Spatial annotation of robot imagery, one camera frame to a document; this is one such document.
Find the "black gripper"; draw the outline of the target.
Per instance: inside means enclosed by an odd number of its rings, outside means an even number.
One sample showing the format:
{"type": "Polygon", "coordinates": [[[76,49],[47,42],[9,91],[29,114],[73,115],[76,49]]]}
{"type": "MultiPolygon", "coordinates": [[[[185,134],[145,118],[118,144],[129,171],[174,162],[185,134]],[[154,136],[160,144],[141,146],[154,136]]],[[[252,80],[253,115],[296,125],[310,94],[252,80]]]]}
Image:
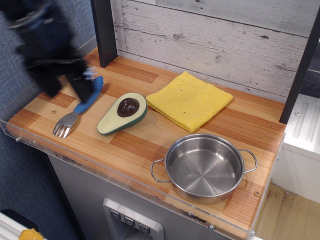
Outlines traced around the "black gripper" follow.
{"type": "Polygon", "coordinates": [[[90,98],[94,73],[72,46],[66,22],[15,22],[14,29],[23,41],[17,51],[26,71],[48,96],[57,95],[62,88],[59,77],[65,75],[83,103],[90,98]]]}

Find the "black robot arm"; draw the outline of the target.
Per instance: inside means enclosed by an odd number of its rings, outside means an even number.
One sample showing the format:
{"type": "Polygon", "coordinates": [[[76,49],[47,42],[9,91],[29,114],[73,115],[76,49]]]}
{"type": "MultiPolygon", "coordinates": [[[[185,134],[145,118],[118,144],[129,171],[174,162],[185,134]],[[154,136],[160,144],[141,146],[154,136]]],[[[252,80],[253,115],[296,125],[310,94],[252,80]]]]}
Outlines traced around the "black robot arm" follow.
{"type": "Polygon", "coordinates": [[[72,31],[54,0],[2,0],[0,10],[22,39],[16,51],[26,71],[47,95],[61,90],[59,77],[65,76],[83,104],[94,101],[98,91],[92,74],[72,45],[72,31]]]}

